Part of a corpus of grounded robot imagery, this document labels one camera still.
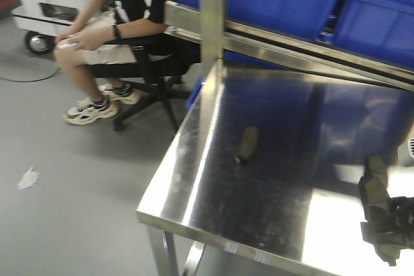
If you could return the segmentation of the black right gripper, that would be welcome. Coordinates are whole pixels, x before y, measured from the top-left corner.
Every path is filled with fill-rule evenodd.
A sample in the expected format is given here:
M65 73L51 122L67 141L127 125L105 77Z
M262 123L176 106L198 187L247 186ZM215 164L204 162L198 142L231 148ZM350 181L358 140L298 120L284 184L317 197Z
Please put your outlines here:
M393 244L413 249L413 197L398 196L387 202Z

